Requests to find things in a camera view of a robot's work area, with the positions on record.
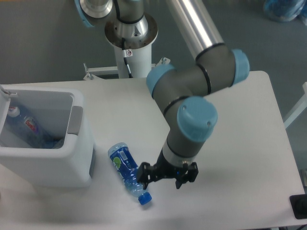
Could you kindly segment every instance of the blue bottle cap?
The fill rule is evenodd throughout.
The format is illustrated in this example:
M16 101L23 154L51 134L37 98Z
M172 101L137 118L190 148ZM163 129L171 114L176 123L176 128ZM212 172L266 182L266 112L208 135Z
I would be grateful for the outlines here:
M143 193L139 196L139 202L141 205L147 204L151 200L152 196L149 194L149 192Z

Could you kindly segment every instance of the table surface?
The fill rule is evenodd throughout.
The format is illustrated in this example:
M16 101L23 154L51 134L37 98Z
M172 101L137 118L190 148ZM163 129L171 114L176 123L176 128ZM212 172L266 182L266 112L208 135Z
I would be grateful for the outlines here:
M79 89L96 141L89 188L32 186L0 165L0 229L208 229L241 230L306 224L295 219L289 196L303 194L270 79L251 72L232 88L206 97L219 115L195 161L194 183L149 185L152 202L128 194L107 156L126 142L140 164L155 163L169 127L145 79L30 85Z

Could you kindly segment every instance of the light blue joint cap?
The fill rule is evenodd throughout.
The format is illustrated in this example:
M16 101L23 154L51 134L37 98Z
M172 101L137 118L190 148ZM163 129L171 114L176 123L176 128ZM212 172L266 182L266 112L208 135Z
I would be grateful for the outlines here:
M183 101L177 111L177 123L189 140L205 142L217 122L217 111L213 104L199 96Z
M240 49L233 49L236 59L236 74L234 84L244 81L249 75L249 61L245 53Z
M161 64L149 72L147 75L146 84L151 96L153 96L154 87L160 78L172 69L175 69L175 67L171 64Z
M82 19L82 22L83 24L87 27L87 28L90 28L90 27L94 27L92 24L90 24L90 22L86 19L85 15L83 14L83 11L81 9L81 6L80 6L80 0L75 0L75 5L77 7L77 11L78 11L78 14L80 16L80 18Z

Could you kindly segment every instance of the water bottle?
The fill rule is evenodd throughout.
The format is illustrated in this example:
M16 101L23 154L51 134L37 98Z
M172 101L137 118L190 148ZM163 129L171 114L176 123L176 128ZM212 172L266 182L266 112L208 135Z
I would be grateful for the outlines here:
M305 3L300 15L299 15L299 18L302 20L302 22L307 25L307 3Z
M25 107L10 106L6 116L7 124L15 135L35 149L51 149L53 138L40 126L34 115Z
M152 197L147 189L143 190L143 185L136 181L138 165L132 158L128 146L123 142L118 143L109 149L108 156L123 178L125 187L134 197L138 197L140 204L151 201Z
M266 0L264 13L277 22L289 22L300 14L306 0Z

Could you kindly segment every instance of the sticker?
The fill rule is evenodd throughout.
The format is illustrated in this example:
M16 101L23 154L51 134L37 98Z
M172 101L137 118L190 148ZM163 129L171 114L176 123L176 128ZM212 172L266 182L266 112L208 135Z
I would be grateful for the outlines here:
M121 165L121 160L120 160L120 158L119 158L119 157L115 157L115 158L113 159L113 164L114 164L114 166L116 167L116 169L119 170L120 165Z
M123 50L123 55L124 55L124 58L132 57L133 56L132 49Z
M25 120L25 125L31 129L34 133L38 133L37 123L33 119L33 117L27 117Z

